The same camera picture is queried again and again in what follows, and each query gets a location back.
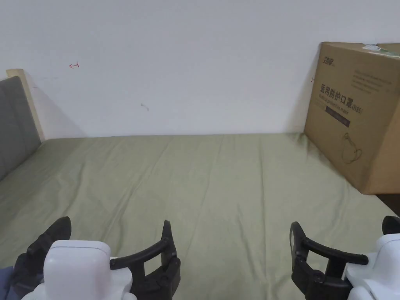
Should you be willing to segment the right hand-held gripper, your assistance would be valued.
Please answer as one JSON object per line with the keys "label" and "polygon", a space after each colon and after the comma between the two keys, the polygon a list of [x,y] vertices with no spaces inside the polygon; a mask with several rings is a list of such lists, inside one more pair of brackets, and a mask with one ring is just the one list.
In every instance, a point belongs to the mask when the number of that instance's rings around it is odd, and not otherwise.
{"label": "right hand-held gripper", "polygon": [[[291,280],[306,300],[398,300],[400,218],[385,216],[382,233],[376,252],[352,254],[313,241],[291,223]],[[328,259],[325,272],[310,267],[309,252]]]}

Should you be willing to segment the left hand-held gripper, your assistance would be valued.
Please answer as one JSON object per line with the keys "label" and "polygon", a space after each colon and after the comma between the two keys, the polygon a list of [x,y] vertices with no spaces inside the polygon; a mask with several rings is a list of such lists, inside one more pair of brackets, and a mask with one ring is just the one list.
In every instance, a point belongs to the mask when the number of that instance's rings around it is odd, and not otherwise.
{"label": "left hand-held gripper", "polygon": [[[180,283],[171,223],[161,240],[138,253],[111,259],[102,241],[69,240],[71,220],[58,218],[20,254],[12,289],[26,300],[171,300]],[[145,262],[161,256],[161,266],[145,274]]]}

